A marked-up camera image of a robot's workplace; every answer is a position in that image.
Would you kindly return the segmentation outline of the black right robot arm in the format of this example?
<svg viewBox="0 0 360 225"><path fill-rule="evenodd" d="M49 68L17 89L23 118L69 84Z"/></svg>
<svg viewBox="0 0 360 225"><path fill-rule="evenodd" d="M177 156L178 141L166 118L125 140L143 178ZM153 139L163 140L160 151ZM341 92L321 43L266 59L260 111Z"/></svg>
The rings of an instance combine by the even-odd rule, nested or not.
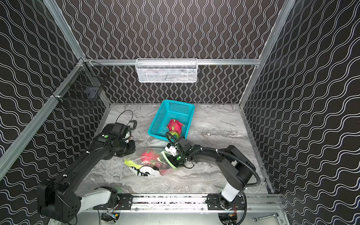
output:
<svg viewBox="0 0 360 225"><path fill-rule="evenodd" d="M169 144L165 147L165 159L174 168L192 169L196 163L204 162L216 165L226 179L226 185L213 204L224 210L235 208L235 199L243 195L244 190L261 184L261 179L253 163L235 146L215 149L192 145L185 137L175 138L166 133Z"/></svg>

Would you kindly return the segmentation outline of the panda print zip-top bag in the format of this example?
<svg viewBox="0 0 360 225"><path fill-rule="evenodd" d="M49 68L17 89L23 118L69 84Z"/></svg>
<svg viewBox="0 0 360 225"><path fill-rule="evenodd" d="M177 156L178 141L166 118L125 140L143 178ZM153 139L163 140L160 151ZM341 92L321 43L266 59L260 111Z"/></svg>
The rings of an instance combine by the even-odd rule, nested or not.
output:
<svg viewBox="0 0 360 225"><path fill-rule="evenodd" d="M167 156L172 155L164 149L140 147L133 154L125 156L124 162L137 176L161 177L177 169Z"/></svg>

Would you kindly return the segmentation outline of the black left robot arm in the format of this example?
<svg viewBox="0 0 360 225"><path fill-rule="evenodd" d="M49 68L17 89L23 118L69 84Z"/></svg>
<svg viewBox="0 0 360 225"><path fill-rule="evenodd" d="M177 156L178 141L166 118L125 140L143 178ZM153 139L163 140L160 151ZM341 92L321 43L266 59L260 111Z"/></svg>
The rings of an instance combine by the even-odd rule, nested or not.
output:
<svg viewBox="0 0 360 225"><path fill-rule="evenodd" d="M117 191L108 187L96 190L94 200L76 195L76 191L88 173L100 160L109 160L113 156L124 157L135 152L135 141L131 132L133 126L113 123L106 125L93 139L89 149L55 178L41 181L37 186L37 212L45 217L70 224L84 209L99 205L116 206Z"/></svg>

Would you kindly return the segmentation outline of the pink dragon fruit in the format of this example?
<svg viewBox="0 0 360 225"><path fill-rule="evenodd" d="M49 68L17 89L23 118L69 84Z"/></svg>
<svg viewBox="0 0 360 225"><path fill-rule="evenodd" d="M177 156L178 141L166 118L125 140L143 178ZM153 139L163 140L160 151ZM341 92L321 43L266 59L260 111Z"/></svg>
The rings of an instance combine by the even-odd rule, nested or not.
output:
<svg viewBox="0 0 360 225"><path fill-rule="evenodd" d="M184 124L176 119L171 119L167 125L168 132L170 132L170 134L176 138L181 136L183 127Z"/></svg>
<svg viewBox="0 0 360 225"><path fill-rule="evenodd" d="M142 165L160 165L161 161L161 152L156 150L145 150L141 154L141 164Z"/></svg>

